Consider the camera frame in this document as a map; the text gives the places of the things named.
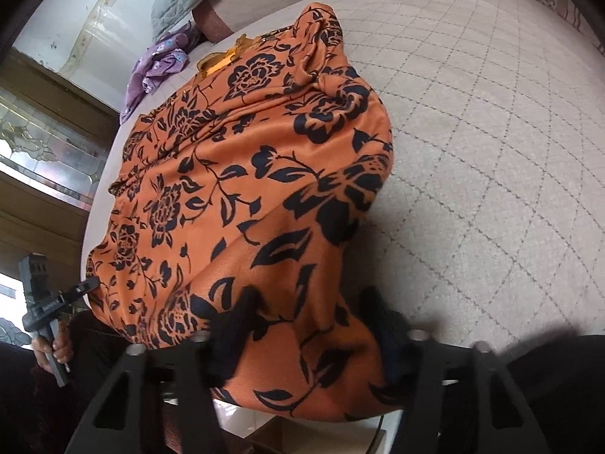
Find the person's left hand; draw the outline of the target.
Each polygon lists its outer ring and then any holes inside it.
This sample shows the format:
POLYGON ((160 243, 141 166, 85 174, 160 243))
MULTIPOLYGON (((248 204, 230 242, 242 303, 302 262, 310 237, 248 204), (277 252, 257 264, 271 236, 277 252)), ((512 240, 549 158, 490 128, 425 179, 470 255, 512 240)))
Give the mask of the person's left hand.
POLYGON ((59 364, 68 364, 73 358, 74 353, 67 324, 64 321, 59 321, 53 343, 50 343, 43 336, 34 337, 32 341, 32 350, 37 364, 48 373, 52 372, 49 361, 50 356, 54 357, 59 364))

